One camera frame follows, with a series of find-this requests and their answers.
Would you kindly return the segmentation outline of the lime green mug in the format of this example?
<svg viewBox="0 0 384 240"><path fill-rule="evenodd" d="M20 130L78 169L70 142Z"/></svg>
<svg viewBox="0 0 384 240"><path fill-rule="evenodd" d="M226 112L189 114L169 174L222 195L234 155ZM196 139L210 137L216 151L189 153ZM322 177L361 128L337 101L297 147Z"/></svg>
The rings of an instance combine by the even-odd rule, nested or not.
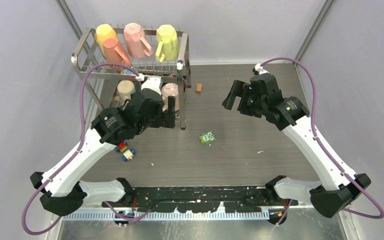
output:
<svg viewBox="0 0 384 240"><path fill-rule="evenodd" d="M170 24L163 24L156 30L157 49L156 61L173 61L178 57L180 46L178 34Z"/></svg>

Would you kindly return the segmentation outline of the pink faceted mug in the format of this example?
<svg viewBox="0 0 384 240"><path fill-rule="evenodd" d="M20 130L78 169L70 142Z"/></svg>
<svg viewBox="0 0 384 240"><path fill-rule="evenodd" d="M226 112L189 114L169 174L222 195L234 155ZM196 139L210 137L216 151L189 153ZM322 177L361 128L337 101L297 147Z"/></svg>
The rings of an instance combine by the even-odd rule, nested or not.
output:
<svg viewBox="0 0 384 240"><path fill-rule="evenodd" d="M131 57L141 59L153 55L152 46L145 38L143 27L138 23L127 24L123 30L123 37Z"/></svg>

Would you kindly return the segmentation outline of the salmon floral mug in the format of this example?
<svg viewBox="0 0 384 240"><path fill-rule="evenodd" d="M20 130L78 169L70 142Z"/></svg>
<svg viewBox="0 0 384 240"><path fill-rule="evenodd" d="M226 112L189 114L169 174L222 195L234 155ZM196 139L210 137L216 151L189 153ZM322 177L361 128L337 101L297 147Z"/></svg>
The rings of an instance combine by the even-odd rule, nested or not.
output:
<svg viewBox="0 0 384 240"><path fill-rule="evenodd" d="M107 62L131 67L130 56L117 38L109 37L103 42Z"/></svg>

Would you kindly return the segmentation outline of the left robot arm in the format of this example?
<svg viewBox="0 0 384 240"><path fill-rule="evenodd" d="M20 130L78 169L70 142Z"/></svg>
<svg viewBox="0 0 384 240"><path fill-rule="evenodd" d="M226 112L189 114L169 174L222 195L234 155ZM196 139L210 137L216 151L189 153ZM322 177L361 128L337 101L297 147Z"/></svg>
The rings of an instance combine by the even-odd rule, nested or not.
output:
<svg viewBox="0 0 384 240"><path fill-rule="evenodd" d="M152 89L132 94L124 107L102 110L85 130L80 142L53 168L34 172L30 180L42 193L43 208L60 217L82 206L118 203L128 207L134 191L122 177L107 182L87 182L82 176L104 155L147 128L175 127L174 96L163 97Z"/></svg>

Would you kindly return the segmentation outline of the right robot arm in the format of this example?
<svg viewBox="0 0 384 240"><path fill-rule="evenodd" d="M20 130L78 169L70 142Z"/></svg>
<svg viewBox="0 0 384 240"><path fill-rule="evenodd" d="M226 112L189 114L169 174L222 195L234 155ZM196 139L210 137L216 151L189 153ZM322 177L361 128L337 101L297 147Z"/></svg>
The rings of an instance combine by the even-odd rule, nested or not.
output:
<svg viewBox="0 0 384 240"><path fill-rule="evenodd" d="M316 128L311 126L309 110L299 98L283 97L274 75L254 75L250 82L235 80L222 106L231 110L237 97L241 114L265 117L274 124L298 147L319 178L304 181L275 177L265 184L265 198L271 205L279 205L284 199L297 200L332 218L361 194L359 187L366 189L371 184L367 174L357 174L343 160L336 160L341 169L332 162L317 142L324 140L323 136L313 134Z"/></svg>

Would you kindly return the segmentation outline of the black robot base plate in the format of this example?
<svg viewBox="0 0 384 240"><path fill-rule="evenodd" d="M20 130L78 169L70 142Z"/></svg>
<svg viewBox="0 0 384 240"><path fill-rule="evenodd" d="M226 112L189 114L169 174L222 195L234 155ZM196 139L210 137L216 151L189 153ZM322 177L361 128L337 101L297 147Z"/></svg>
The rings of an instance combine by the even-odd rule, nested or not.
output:
<svg viewBox="0 0 384 240"><path fill-rule="evenodd" d="M289 201L275 198L262 186L135 187L122 200L108 202L113 208L134 208L144 213L257 213L262 207L284 209Z"/></svg>

